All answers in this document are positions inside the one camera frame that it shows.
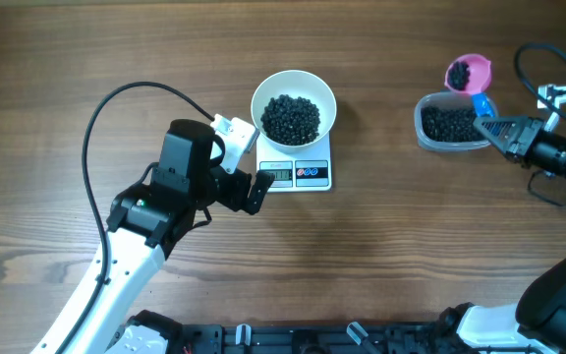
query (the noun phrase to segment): white bowl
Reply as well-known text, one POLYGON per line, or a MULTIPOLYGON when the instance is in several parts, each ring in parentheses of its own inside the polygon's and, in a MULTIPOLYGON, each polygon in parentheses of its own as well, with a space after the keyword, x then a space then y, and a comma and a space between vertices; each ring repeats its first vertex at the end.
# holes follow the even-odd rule
POLYGON ((279 151, 291 153, 311 147, 324 138, 333 127, 336 111, 335 96, 329 85, 316 75, 301 70, 287 70, 265 79, 256 88, 251 104, 253 122, 255 122, 256 128, 259 129, 263 137, 279 151), (276 143, 267 137, 263 131, 261 116, 270 98, 276 99, 281 94, 288 94, 292 98, 306 98, 318 108, 320 124, 318 125, 318 136, 313 142, 301 146, 287 146, 276 143))

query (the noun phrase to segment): pink scoop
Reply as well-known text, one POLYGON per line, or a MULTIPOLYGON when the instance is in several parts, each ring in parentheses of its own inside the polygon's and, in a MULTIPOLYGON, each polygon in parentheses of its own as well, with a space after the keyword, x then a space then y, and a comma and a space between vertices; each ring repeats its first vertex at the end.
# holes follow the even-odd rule
POLYGON ((490 60, 483 57, 480 54, 465 54, 458 59, 454 60, 449 69, 444 75, 444 85, 456 93, 468 93, 469 95, 474 95, 482 93, 488 89, 490 85, 490 80, 492 79, 492 72, 490 69, 490 60), (455 62, 463 61, 469 65, 469 82, 464 90, 457 90, 449 85, 449 70, 455 62))

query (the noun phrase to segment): wood grain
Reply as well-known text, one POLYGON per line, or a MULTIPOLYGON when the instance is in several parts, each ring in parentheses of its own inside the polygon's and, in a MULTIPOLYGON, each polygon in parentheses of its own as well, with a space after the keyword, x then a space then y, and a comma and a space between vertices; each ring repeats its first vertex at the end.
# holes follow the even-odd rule
MULTIPOLYGON (((420 149, 413 108, 442 90, 453 58, 478 52, 494 63, 500 111, 537 114, 511 63, 530 40, 566 51, 566 2, 0 8, 0 352, 28 352, 82 277, 98 245, 81 176, 85 126, 104 94, 138 80, 250 121, 264 78, 303 69, 331 85, 339 114, 332 192, 268 196, 257 216, 215 206, 132 313, 225 325, 415 321, 465 301, 518 300, 566 256, 566 208, 530 197, 530 172, 493 148, 420 149)), ((542 83, 566 80, 555 60, 526 59, 542 83)), ((202 119, 153 89, 102 112, 89 166, 103 217, 176 118, 202 119)), ((241 167, 255 171, 254 157, 241 167)))

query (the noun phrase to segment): white scale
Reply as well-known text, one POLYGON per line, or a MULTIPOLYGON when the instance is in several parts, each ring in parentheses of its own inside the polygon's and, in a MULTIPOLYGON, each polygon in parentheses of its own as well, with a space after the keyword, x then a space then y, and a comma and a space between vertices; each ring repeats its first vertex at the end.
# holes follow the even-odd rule
POLYGON ((329 135, 314 146, 298 152, 281 152, 263 135, 256 139, 256 168, 274 175, 268 192, 329 191, 331 180, 331 144, 329 135))

